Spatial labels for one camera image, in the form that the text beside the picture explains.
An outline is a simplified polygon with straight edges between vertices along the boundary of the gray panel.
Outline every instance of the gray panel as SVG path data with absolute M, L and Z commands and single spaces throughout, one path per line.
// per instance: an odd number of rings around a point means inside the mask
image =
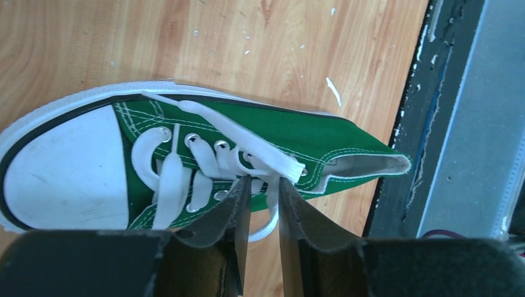
M 485 2 L 418 236 L 506 236 L 525 169 L 525 1 Z

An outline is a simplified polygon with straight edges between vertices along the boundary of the shoe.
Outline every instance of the shoe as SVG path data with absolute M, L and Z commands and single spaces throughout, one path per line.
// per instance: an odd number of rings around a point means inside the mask
M 6 230 L 187 225 L 250 174 L 253 210 L 277 224 L 281 176 L 305 199 L 404 174 L 409 159 L 328 113 L 288 110 L 172 82 L 93 88 L 0 134 Z

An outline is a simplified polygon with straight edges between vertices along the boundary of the white toe cap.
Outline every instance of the white toe cap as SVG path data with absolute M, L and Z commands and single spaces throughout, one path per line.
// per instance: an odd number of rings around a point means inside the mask
M 13 159 L 4 197 L 36 229 L 125 229 L 128 189 L 112 106 L 73 118 L 33 139 Z

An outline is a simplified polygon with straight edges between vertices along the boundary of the wooden surface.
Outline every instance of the wooden surface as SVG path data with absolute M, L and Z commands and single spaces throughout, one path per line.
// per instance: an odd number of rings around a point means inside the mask
M 3 1 L 0 128 L 87 88 L 163 79 L 330 111 L 387 142 L 426 5 L 426 0 Z M 341 94 L 341 107 L 327 77 Z M 368 183 L 311 201 L 361 234 L 374 188 Z M 267 214 L 252 218 L 261 225 Z M 0 233 L 0 252 L 14 238 Z M 281 296 L 278 232 L 250 244 L 248 257 L 245 296 Z

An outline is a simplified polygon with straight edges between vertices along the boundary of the green canvas fabric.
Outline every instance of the green canvas fabric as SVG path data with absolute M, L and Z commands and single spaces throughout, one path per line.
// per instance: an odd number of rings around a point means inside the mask
M 164 96 L 174 100 L 198 101 L 213 108 L 266 139 L 284 153 L 293 155 L 299 162 L 304 163 L 308 174 L 300 178 L 299 182 L 296 183 L 296 188 L 302 192 L 305 199 L 339 192 L 379 176 L 354 179 L 331 178 L 324 193 L 307 193 L 318 185 L 324 166 L 334 158 L 353 154 L 399 154 L 358 128 L 354 123 L 342 118 L 276 110 L 271 106 L 248 106 L 238 104 L 235 101 L 220 101 L 213 97 Z M 175 123 L 180 124 L 177 153 L 186 167 L 198 169 L 191 152 L 184 145 L 184 136 L 187 134 L 197 133 L 210 144 L 218 140 L 225 140 L 231 147 L 235 146 L 231 140 L 225 138 L 202 117 L 185 113 L 177 107 L 149 100 L 141 95 L 119 98 L 113 107 L 123 133 L 124 156 L 126 158 L 131 155 L 131 146 L 140 134 L 152 127 L 173 129 Z M 154 158 L 163 160 L 169 153 L 170 147 L 171 143 L 159 145 L 155 150 Z M 130 161 L 126 162 L 130 196 L 129 227 L 134 229 L 150 228 L 156 208 L 156 205 L 150 205 L 152 191 L 142 183 L 129 163 Z M 212 195 L 217 191 L 230 189 L 231 185 L 231 181 L 215 181 Z M 216 203 L 217 201 L 210 199 L 208 205 L 197 213 L 188 213 L 184 210 L 171 224 L 171 227 L 187 225 Z M 254 196 L 252 210 L 265 208 L 267 208 L 266 196 L 264 194 Z

